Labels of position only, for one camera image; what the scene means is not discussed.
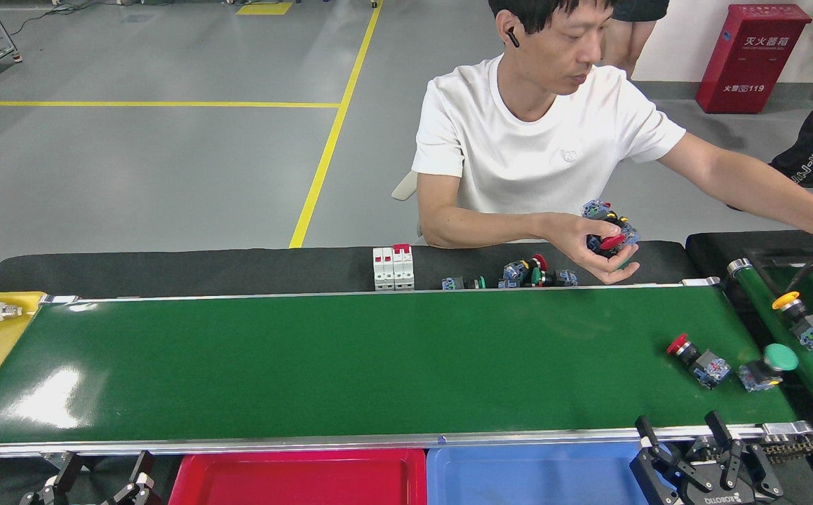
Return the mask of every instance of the man's right hand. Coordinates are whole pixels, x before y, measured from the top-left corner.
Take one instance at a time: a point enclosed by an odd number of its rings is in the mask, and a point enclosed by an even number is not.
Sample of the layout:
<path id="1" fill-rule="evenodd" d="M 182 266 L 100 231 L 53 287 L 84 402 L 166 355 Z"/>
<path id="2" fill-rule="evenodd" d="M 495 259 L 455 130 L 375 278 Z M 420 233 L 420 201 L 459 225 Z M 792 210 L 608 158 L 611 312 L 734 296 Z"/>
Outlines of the man's right hand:
<path id="1" fill-rule="evenodd" d="M 545 212 L 538 214 L 537 234 L 561 250 L 570 260 L 592 273 L 604 284 L 614 284 L 631 277 L 640 263 L 624 265 L 640 248 L 636 243 L 619 250 L 617 255 L 604 258 L 586 247 L 586 236 L 616 236 L 621 228 L 606 221 L 588 220 L 573 214 Z"/>

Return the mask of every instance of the yellow floor line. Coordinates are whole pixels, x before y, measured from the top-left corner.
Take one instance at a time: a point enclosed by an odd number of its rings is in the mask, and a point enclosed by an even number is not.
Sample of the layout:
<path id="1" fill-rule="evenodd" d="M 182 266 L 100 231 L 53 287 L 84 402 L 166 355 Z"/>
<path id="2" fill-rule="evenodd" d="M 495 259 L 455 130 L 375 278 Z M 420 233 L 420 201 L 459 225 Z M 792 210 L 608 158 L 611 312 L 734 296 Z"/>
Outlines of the yellow floor line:
<path id="1" fill-rule="evenodd" d="M 335 109 L 339 103 L 322 102 L 14 102 L 0 100 L 0 107 L 265 107 Z"/>
<path id="2" fill-rule="evenodd" d="M 372 34 L 375 32 L 375 25 L 378 22 L 378 14 L 381 13 L 383 6 L 384 0 L 381 0 L 381 2 L 378 3 L 378 7 L 372 9 L 372 17 L 370 22 L 368 22 L 368 28 L 365 28 L 362 45 L 359 46 L 359 52 L 356 55 L 356 61 L 353 64 L 351 76 L 347 81 L 347 87 L 344 89 L 341 106 L 338 107 L 335 122 L 332 123 L 332 131 L 328 134 L 328 140 L 325 141 L 325 150 L 322 152 L 322 158 L 319 159 L 319 167 L 316 169 L 316 175 L 313 176 L 313 184 L 309 187 L 307 201 L 304 202 L 303 209 L 300 211 L 300 218 L 297 220 L 297 227 L 294 228 L 294 236 L 291 237 L 288 248 L 302 247 L 304 237 L 307 236 L 307 228 L 309 227 L 310 220 L 313 218 L 313 211 L 316 209 L 316 202 L 319 200 L 322 185 L 325 183 L 325 175 L 328 173 L 328 166 L 330 162 L 332 162 L 333 154 L 335 154 L 335 146 L 338 143 L 339 135 L 341 135 L 341 127 L 344 118 L 347 116 L 349 103 L 353 97 L 353 89 L 356 88 L 359 72 L 362 70 L 362 62 L 365 60 L 365 54 L 368 52 L 368 43 L 372 41 Z"/>

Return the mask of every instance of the white wall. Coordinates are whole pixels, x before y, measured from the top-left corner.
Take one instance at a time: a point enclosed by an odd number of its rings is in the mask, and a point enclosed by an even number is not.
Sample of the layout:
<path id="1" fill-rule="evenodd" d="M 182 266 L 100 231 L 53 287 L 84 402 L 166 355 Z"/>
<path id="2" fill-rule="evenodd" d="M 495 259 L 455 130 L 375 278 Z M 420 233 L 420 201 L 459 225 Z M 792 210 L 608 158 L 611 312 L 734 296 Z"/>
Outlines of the white wall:
<path id="1" fill-rule="evenodd" d="M 813 19 L 813 0 L 671 0 L 634 70 L 635 81 L 700 82 L 730 4 L 797 4 Z M 781 83 L 813 83 L 813 21 L 806 25 Z"/>

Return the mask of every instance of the green button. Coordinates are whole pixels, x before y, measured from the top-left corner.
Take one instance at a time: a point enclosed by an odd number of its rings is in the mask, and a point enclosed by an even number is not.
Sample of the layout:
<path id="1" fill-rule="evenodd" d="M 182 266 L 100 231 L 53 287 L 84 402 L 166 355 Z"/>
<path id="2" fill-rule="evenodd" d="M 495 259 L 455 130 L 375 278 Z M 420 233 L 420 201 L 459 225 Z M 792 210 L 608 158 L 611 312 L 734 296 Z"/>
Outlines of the green button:
<path id="1" fill-rule="evenodd" d="M 780 370 L 796 370 L 796 367 L 798 367 L 796 353 L 779 343 L 772 343 L 765 348 L 765 361 Z"/>

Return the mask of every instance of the gray floor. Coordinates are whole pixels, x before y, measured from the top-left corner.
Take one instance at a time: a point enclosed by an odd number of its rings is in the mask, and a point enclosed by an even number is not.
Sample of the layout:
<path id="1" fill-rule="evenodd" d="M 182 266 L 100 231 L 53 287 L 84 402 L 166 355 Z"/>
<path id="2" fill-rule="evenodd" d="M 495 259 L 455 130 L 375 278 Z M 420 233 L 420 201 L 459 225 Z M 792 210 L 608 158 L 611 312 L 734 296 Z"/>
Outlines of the gray floor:
<path id="1" fill-rule="evenodd" d="M 11 31 L 50 9 L 11 2 Z M 91 6 L 27 23 L 24 62 L 0 67 L 0 100 L 332 102 L 342 99 L 372 9 L 304 0 L 284 16 L 220 2 Z M 391 0 L 358 76 L 306 247 L 415 242 L 415 199 L 388 195 L 409 170 L 426 81 L 502 51 L 477 0 Z M 718 146 L 768 160 L 813 105 L 755 116 L 659 106 Z M 284 248 L 336 109 L 0 106 L 0 261 L 37 253 Z M 658 163 L 623 163 L 606 188 L 644 239 L 784 229 L 728 210 Z"/>

